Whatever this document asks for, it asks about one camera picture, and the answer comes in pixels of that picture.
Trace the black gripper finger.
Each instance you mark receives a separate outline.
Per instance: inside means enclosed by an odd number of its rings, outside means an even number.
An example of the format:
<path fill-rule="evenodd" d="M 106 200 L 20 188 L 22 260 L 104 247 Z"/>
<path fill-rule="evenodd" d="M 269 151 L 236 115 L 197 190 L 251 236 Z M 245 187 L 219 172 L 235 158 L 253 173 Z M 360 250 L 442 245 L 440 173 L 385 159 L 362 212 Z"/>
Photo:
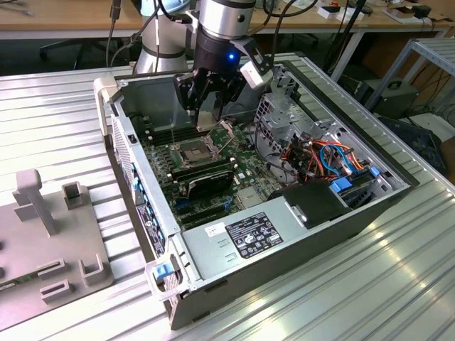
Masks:
<path fill-rule="evenodd" d="M 212 115 L 220 120 L 224 107 L 230 102 L 235 102 L 246 85 L 246 79 L 239 70 L 228 74 L 212 74 L 209 84 L 211 91 L 215 93 L 215 102 Z"/>
<path fill-rule="evenodd" d="M 179 103 L 188 112 L 192 124 L 196 125 L 204 101 L 205 76 L 200 72 L 179 73 L 173 76 L 173 85 Z"/>

